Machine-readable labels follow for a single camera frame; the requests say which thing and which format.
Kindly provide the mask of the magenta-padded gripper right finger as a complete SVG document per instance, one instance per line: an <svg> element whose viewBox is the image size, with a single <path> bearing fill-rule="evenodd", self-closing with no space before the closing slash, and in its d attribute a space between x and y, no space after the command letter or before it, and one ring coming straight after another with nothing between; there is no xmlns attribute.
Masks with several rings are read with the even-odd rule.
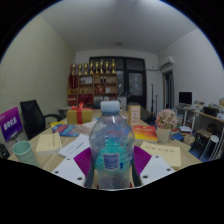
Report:
<svg viewBox="0 0 224 224"><path fill-rule="evenodd" d="M135 186L150 184L174 172L162 157L152 156L140 147L134 147L132 177Z"/></svg>

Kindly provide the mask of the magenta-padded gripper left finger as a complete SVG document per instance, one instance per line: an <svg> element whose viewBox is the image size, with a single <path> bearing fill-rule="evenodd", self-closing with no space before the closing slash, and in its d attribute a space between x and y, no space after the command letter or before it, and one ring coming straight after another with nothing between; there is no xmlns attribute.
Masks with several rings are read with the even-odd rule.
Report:
<svg viewBox="0 0 224 224"><path fill-rule="evenodd" d="M75 157L65 158L52 173L82 187L91 187L94 180L94 166L89 148Z"/></svg>

